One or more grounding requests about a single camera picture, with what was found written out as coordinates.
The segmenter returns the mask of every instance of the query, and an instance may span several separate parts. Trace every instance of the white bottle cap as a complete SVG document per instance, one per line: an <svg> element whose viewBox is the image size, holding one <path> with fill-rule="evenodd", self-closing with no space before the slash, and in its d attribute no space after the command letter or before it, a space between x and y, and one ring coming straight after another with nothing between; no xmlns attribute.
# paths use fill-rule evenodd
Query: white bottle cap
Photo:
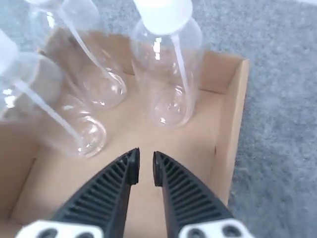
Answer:
<svg viewBox="0 0 317 238"><path fill-rule="evenodd" d="M156 35L170 35L191 18L191 0L134 0L145 27Z"/></svg>
<svg viewBox="0 0 317 238"><path fill-rule="evenodd" d="M10 67L18 53L18 46L0 29L0 74Z"/></svg>
<svg viewBox="0 0 317 238"><path fill-rule="evenodd" d="M40 4L44 4L44 3L47 3L47 2L52 1L52 0L25 0L25 1L30 3L30 4L40 5Z"/></svg>

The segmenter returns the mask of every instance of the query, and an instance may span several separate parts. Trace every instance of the gray carpet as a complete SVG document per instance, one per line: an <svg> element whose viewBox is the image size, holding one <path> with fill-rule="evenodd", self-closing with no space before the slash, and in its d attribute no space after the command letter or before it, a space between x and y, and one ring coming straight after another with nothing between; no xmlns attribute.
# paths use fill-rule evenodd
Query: gray carpet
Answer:
<svg viewBox="0 0 317 238"><path fill-rule="evenodd" d="M108 29L128 34L132 0L95 0ZM232 193L258 238L317 234L317 7L283 0L193 0L210 48L251 60ZM26 4L2 0L0 28L22 49Z"/></svg>

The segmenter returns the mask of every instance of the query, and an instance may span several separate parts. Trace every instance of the cardboard box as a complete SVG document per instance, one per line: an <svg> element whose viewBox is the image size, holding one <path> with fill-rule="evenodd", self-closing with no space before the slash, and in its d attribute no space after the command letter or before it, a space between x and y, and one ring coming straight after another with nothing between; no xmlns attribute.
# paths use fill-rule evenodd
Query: cardboard box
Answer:
<svg viewBox="0 0 317 238"><path fill-rule="evenodd" d="M76 41L56 32L43 53L70 74L96 76ZM248 79L248 61L207 52L200 98L189 123L158 128L139 106L130 63L128 39L96 34L94 40L114 54L127 73L128 97L118 107L99 114L109 143L88 160L72 160L38 145L9 127L0 126L0 238L12 238L22 225L49 219L87 180L110 161L140 148L139 183L131 189L127 238L166 237L162 192L154 186L152 158L162 151L178 160L227 204L234 169Z"/></svg>

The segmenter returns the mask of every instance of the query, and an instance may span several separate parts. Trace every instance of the cardboard box wall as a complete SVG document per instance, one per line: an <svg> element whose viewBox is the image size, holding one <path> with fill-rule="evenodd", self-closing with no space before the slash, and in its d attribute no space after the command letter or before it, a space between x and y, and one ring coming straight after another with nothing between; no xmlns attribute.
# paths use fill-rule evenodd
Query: cardboard box wall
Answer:
<svg viewBox="0 0 317 238"><path fill-rule="evenodd" d="M70 74L76 69L94 77L89 60L70 36L56 32L43 54ZM166 237L161 189L154 187L156 150L178 160L227 204L248 79L248 61L207 52L201 93L189 123L175 130L155 127L138 107L128 39L96 34L127 73L128 97L100 113L109 136L107 147L89 160L75 161L40 146L20 132L0 125L0 238L12 238L22 225L52 214L110 161L139 147L139 183L132 187L125 226L127 238Z"/></svg>

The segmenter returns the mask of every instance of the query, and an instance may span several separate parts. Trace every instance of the clear plastic bottle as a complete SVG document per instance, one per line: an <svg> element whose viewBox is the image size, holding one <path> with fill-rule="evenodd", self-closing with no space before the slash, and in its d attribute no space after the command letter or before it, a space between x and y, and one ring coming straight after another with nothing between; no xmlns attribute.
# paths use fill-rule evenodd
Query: clear plastic bottle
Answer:
<svg viewBox="0 0 317 238"><path fill-rule="evenodd" d="M23 53L0 30L0 123L68 156L91 157L106 143L81 91L50 59Z"/></svg>
<svg viewBox="0 0 317 238"><path fill-rule="evenodd" d="M141 15L130 36L132 64L150 118L177 127L193 114L203 36L191 0L134 0Z"/></svg>
<svg viewBox="0 0 317 238"><path fill-rule="evenodd" d="M44 49L54 32L67 30L96 66L94 78L79 73L76 84L99 108L109 109L122 102L127 94L122 69L96 40L96 35L105 31L95 4L91 0L26 1L30 4L30 28L36 48Z"/></svg>

